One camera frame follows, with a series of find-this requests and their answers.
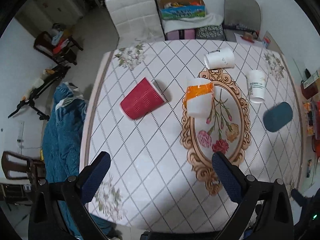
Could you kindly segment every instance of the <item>cardboard box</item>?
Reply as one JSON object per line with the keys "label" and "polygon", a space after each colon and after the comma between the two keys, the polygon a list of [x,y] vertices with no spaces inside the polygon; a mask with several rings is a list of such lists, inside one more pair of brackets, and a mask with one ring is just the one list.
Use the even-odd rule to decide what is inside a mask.
{"label": "cardboard box", "polygon": [[[188,4],[190,2],[198,2],[201,5],[187,5],[183,7],[164,8],[164,5],[171,3]],[[203,0],[160,0],[160,12],[164,20],[176,20],[180,18],[193,18],[205,16],[205,4]]]}

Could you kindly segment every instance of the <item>paper cup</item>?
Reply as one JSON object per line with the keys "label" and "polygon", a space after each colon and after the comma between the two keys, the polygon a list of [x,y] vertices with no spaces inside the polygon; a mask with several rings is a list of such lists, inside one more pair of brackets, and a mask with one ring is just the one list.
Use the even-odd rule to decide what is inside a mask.
{"label": "paper cup", "polygon": [[247,75],[249,99],[252,103],[261,104],[264,102],[266,90],[266,75],[260,70],[251,70]]}
{"label": "paper cup", "polygon": [[[211,83],[210,80],[206,78],[194,78],[188,80],[188,87],[187,93],[190,88],[202,89],[201,85],[209,85]],[[212,107],[212,96],[213,96],[213,83],[212,84],[212,91],[207,92],[205,94],[201,94],[198,96],[193,96],[192,98],[188,99],[187,95],[187,112],[188,115],[194,118],[208,118],[210,115],[211,107]]]}
{"label": "paper cup", "polygon": [[204,55],[204,63],[207,69],[233,67],[235,65],[235,55],[229,47],[217,49]]}
{"label": "paper cup", "polygon": [[132,120],[143,117],[165,103],[164,97],[146,78],[143,78],[121,101],[120,111]]}

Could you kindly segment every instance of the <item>ornate oval frame print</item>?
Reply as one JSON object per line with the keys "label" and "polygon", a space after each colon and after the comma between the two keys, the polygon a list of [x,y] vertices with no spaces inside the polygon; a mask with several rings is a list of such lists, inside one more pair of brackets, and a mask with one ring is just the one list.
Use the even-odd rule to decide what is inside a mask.
{"label": "ornate oval frame print", "polygon": [[[231,79],[229,74],[223,73],[223,69],[202,71],[198,77],[209,79],[215,86],[221,87],[221,90],[226,90],[238,106],[241,122],[239,127],[239,140],[235,150],[228,157],[228,160],[233,165],[238,166],[244,160],[244,151],[251,144],[248,103],[241,97],[241,91],[236,86],[236,82]],[[211,195],[216,195],[221,190],[222,184],[212,169],[211,160],[209,160],[200,149],[196,136],[195,119],[188,116],[185,101],[186,98],[183,99],[182,104],[183,115],[181,119],[182,131],[180,134],[180,143],[188,150],[187,160],[192,165],[192,170],[195,171],[196,178],[199,181],[205,182],[205,187]]]}

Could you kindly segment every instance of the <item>red paper cup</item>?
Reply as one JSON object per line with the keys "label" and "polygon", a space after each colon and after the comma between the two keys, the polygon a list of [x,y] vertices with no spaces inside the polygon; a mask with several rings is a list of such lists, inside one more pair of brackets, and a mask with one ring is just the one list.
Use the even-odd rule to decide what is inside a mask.
{"label": "red paper cup", "polygon": [[132,120],[144,116],[165,102],[163,96],[146,78],[142,79],[121,101],[120,110]]}

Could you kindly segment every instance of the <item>blue gripper pad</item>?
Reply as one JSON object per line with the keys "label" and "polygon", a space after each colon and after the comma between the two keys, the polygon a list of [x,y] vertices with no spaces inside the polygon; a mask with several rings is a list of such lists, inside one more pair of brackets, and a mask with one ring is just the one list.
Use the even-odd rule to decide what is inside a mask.
{"label": "blue gripper pad", "polygon": [[90,202],[95,193],[97,192],[103,178],[107,174],[110,165],[111,158],[107,152],[101,152],[99,155],[104,155],[100,161],[96,164],[94,163],[96,160],[99,160],[99,156],[93,161],[91,165],[95,165],[95,168],[92,170],[86,182],[81,187],[81,202],[83,204]]}
{"label": "blue gripper pad", "polygon": [[216,153],[212,155],[212,168],[217,173],[219,180],[226,189],[230,200],[240,204],[242,201],[241,186],[224,161]]}
{"label": "blue gripper pad", "polygon": [[292,116],[291,106],[286,102],[282,102],[263,114],[263,124],[269,132],[276,132],[290,122]]}

